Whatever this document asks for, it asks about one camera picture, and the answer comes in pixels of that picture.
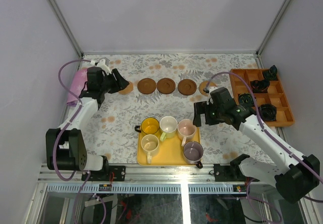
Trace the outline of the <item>pink ceramic mug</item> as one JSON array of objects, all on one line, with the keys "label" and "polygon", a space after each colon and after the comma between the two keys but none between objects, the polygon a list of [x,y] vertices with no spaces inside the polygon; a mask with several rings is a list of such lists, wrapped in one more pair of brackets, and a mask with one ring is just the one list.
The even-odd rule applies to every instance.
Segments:
[{"label": "pink ceramic mug", "polygon": [[190,119],[183,119],[178,123],[177,135],[181,140],[181,146],[184,146],[187,141],[193,139],[196,133],[197,127],[193,125]]}]

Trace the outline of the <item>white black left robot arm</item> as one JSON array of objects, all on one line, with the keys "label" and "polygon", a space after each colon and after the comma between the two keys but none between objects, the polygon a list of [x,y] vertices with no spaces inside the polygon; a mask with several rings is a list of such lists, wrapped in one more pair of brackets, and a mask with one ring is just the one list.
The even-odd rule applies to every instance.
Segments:
[{"label": "white black left robot arm", "polygon": [[100,109],[107,93],[117,93],[128,85],[129,82],[117,69],[87,69],[87,79],[80,85],[79,105],[72,116],[46,133],[46,160],[50,170],[93,171],[100,181],[110,177],[107,160],[103,156],[87,153],[82,130]]}]

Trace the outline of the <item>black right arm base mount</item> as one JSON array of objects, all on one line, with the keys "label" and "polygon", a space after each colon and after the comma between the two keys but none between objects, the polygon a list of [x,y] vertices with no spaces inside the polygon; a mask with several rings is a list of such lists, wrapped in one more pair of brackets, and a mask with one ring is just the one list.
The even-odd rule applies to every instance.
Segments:
[{"label": "black right arm base mount", "polygon": [[238,165],[214,164],[214,176],[216,182],[245,182],[247,176],[244,175]]}]

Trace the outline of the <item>woven rattan coaster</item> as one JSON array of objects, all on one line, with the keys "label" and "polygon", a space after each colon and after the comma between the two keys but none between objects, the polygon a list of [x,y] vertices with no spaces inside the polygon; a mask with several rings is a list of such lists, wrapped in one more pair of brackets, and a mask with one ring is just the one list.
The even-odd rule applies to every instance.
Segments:
[{"label": "woven rattan coaster", "polygon": [[[199,85],[199,92],[204,96],[208,96],[208,93],[204,92],[204,88],[206,87],[207,83],[208,83],[208,81],[203,81]],[[214,82],[210,82],[208,86],[209,87],[216,87],[217,85]]]},{"label": "woven rattan coaster", "polygon": [[129,85],[125,89],[120,90],[119,94],[126,95],[126,94],[129,94],[132,91],[133,91],[133,83],[131,81],[129,81]]}]

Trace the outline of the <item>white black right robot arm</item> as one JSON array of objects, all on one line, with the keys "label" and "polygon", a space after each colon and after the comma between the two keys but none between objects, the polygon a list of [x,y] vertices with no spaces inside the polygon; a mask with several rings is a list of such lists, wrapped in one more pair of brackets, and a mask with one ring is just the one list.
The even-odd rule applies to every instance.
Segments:
[{"label": "white black right robot arm", "polygon": [[320,162],[313,154],[305,156],[273,132],[257,115],[251,103],[237,104],[225,87],[214,88],[207,101],[194,103],[193,124],[201,127],[226,123],[254,141],[274,162],[259,162],[248,155],[234,160],[230,175],[236,181],[255,178],[277,189],[294,204],[319,185]]}]

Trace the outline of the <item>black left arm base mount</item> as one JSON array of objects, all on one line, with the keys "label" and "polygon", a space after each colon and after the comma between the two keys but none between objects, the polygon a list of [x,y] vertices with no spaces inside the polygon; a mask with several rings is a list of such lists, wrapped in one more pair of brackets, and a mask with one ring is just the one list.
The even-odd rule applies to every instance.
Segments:
[{"label": "black left arm base mount", "polygon": [[126,176],[125,165],[104,165],[100,171],[91,171],[88,181],[93,182],[124,182]]}]

